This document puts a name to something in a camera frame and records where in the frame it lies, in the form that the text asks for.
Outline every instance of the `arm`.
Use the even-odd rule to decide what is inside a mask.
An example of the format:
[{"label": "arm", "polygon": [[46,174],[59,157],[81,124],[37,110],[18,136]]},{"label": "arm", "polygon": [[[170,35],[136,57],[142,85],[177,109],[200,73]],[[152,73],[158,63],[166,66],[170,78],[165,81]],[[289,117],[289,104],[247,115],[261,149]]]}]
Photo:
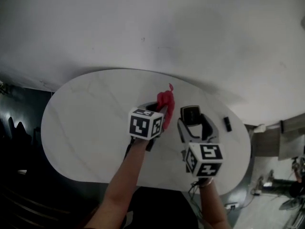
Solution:
[{"label": "arm", "polygon": [[297,182],[302,183],[302,177],[300,176],[297,169],[294,169],[294,173],[295,173],[295,178],[296,178]]},{"label": "arm", "polygon": [[300,173],[299,173],[299,169],[300,169],[300,164],[297,163],[296,161],[294,161],[294,162],[292,163],[292,170],[293,170],[294,173],[295,173],[295,178],[296,178],[297,182],[298,182],[298,183],[302,183],[302,177],[301,177],[301,175],[300,175]]},{"label": "arm", "polygon": [[217,193],[214,181],[211,184],[200,187],[200,197],[203,219],[213,229],[230,229],[223,203]]},{"label": "arm", "polygon": [[136,139],[125,160],[109,183],[102,205],[85,228],[118,229],[136,188],[148,141]]}]

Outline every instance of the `hand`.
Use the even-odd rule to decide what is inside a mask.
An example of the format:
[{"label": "hand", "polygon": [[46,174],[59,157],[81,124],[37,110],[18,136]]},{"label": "hand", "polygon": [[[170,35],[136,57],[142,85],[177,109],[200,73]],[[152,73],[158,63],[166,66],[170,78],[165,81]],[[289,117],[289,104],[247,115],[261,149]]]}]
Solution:
[{"label": "hand", "polygon": [[198,179],[199,188],[203,188],[210,185],[212,181],[213,181],[213,177]]},{"label": "hand", "polygon": [[292,163],[292,170],[297,171],[297,170],[299,170],[299,169],[300,169],[300,164],[297,163],[296,161],[294,161],[294,162]]},{"label": "hand", "polygon": [[154,142],[156,141],[157,138],[160,137],[160,135],[158,135],[158,136],[154,137],[153,139],[149,140],[149,143],[148,143],[148,145],[147,145],[147,147],[146,147],[146,151],[148,151],[148,152],[151,151]]},{"label": "hand", "polygon": [[148,143],[149,143],[148,140],[136,138],[132,146],[147,146]]}]

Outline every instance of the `white table top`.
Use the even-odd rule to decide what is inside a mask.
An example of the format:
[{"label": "white table top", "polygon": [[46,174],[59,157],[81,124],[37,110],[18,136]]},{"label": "white table top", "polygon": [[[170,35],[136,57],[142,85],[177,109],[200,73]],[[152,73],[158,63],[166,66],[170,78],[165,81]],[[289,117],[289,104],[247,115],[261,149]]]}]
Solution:
[{"label": "white table top", "polygon": [[[185,171],[177,120],[180,108],[199,105],[218,127],[226,160],[215,179],[220,195],[235,188],[247,170],[251,146],[242,121],[225,105],[201,89],[177,78],[140,70],[106,70],[77,77],[50,99],[41,124],[44,152],[63,176],[86,182],[109,183],[130,142],[128,112],[156,101],[157,94],[174,87],[175,111],[168,129],[146,152],[138,186],[188,191],[195,181]],[[227,132],[223,118],[230,118]]]}]

